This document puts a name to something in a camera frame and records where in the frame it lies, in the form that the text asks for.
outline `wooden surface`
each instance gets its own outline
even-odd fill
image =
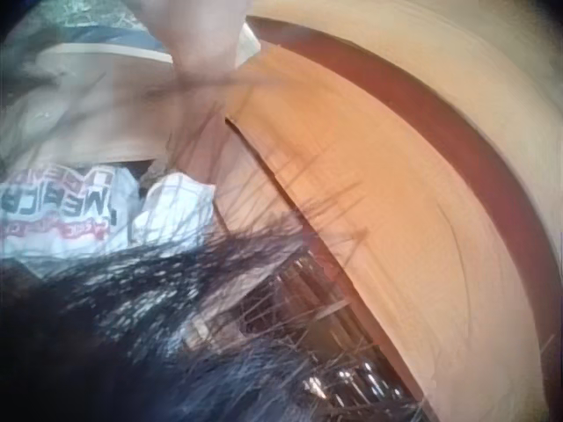
[[[243,69],[232,119],[345,267],[441,420],[545,409],[522,281],[473,193],[375,98],[303,57]],[[319,214],[311,201],[323,201]]]
[[[563,74],[552,65],[560,41],[537,13],[510,4],[256,0],[252,14],[352,41],[436,91],[514,169],[560,254]]]
[[[421,134],[472,189],[523,278],[538,343],[549,344],[541,355],[546,395],[552,410],[561,410],[558,260],[528,195],[494,147],[428,87],[381,57],[302,26],[262,18],[250,21],[261,39],[313,60],[379,99]]]

